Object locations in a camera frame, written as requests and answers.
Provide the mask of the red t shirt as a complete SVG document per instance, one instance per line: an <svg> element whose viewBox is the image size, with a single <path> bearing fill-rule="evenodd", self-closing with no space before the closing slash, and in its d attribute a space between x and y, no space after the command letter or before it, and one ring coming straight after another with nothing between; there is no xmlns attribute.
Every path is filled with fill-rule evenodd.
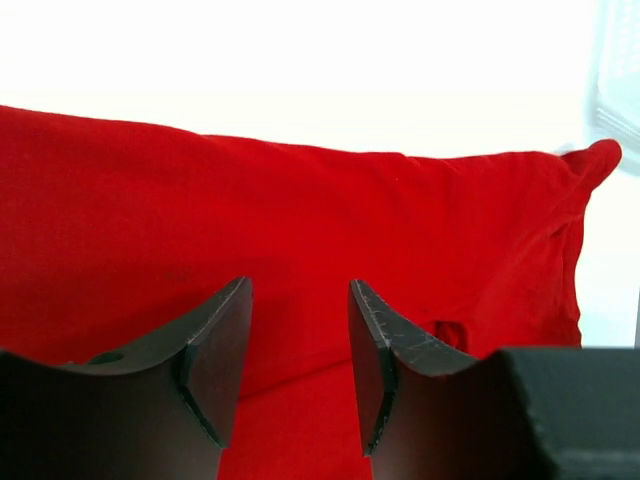
<svg viewBox="0 0 640 480"><path fill-rule="evenodd" d="M1 345L83 362L249 277L224 479L366 479L348 286L474 356L577 346L586 206L618 166L564 154L350 153L1 110Z"/></svg>

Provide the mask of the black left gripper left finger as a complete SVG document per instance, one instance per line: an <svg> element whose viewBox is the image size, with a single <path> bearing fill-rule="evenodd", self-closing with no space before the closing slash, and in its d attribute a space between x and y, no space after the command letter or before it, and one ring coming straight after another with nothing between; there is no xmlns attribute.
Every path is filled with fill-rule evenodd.
<svg viewBox="0 0 640 480"><path fill-rule="evenodd" d="M237 278L85 364L1 356L5 479L213 479L231 442L253 288Z"/></svg>

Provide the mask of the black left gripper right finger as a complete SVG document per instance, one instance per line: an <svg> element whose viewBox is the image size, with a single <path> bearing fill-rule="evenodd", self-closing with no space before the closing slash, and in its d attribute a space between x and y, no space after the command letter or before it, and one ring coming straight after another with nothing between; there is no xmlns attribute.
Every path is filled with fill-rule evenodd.
<svg viewBox="0 0 640 480"><path fill-rule="evenodd" d="M362 449L376 479L635 479L639 353L514 348L478 360L349 294Z"/></svg>

